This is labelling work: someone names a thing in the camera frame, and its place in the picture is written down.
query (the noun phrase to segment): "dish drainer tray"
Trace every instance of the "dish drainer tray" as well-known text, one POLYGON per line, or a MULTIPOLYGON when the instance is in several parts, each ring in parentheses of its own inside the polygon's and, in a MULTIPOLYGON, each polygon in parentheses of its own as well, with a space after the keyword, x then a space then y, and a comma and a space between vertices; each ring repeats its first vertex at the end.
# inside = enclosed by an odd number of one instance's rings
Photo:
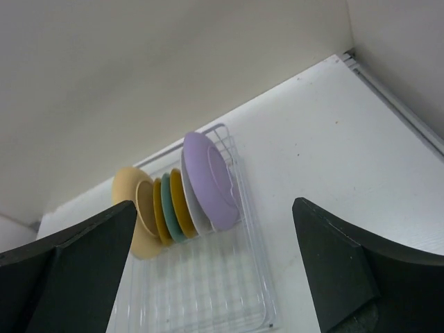
MULTIPOLYGON (((276 307, 260 230, 248 202, 234 140, 222 124, 203 132, 222 153, 239 188, 240 219, 165 248, 150 260, 128 256, 107 333, 261 332, 276 307)), ((136 167, 154 179, 180 168, 182 142, 136 167)))

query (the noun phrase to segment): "plastic tray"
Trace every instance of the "plastic tray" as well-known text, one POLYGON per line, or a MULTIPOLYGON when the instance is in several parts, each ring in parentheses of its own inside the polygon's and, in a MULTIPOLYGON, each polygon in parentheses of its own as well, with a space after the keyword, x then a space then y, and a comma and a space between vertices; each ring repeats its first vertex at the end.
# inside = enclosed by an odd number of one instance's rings
MULTIPOLYGON (((275 327, 273 287, 226 126, 204 132, 222 153, 241 194, 241 218, 226 232, 176 244, 146 261, 128 256, 109 333, 261 332, 275 327)), ((153 178, 180 168, 182 143, 137 167, 153 178)))

